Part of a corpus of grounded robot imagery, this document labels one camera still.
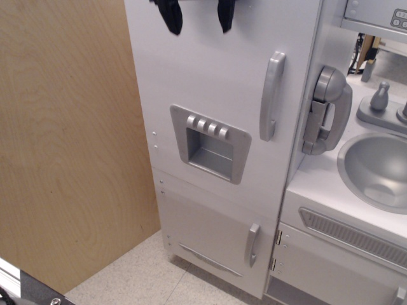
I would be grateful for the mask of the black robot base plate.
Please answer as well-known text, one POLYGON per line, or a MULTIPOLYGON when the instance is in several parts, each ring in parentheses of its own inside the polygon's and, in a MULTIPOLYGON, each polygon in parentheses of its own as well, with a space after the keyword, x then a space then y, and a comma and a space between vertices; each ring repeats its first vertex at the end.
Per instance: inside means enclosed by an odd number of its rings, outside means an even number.
POLYGON ((74 304, 66 296, 58 293, 24 271, 11 274, 1 269, 1 288, 15 304, 74 304))

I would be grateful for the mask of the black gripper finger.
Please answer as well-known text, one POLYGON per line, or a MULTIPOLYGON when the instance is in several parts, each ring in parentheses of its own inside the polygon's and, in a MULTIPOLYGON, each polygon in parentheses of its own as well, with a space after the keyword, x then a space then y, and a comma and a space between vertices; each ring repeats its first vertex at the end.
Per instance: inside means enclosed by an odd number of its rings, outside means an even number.
POLYGON ((178 0, 152 0, 168 28, 168 30, 180 35, 183 26, 183 14, 178 0))
POLYGON ((219 0, 217 5, 217 15, 223 33, 227 33, 233 23, 235 11, 235 0, 219 0))

